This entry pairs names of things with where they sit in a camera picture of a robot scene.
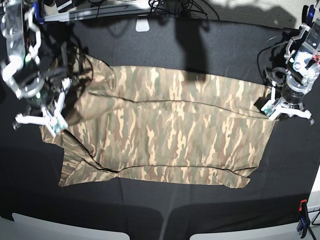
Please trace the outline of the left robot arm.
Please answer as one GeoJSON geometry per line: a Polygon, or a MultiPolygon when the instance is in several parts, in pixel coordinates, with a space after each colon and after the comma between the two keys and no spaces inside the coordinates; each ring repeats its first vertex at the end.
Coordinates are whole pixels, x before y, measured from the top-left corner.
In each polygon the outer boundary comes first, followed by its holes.
{"type": "Polygon", "coordinates": [[[306,7],[302,12],[299,34],[283,42],[285,67],[264,71],[271,94],[260,110],[270,121],[288,116],[307,119],[314,124],[311,112],[304,107],[303,98],[320,76],[320,19],[315,17],[319,10],[319,1],[306,7]]]}

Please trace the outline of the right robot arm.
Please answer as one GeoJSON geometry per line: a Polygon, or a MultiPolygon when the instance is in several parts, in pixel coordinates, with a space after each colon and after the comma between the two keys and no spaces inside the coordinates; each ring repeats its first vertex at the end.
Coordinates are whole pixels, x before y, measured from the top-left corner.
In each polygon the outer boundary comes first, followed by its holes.
{"type": "Polygon", "coordinates": [[[2,1],[0,32],[6,41],[8,62],[0,64],[4,83],[17,99],[26,99],[26,112],[15,116],[14,129],[21,125],[44,126],[55,137],[68,127],[62,115],[72,85],[68,77],[66,47],[61,48],[62,66],[40,70],[41,29],[36,22],[34,0],[2,1]]]}

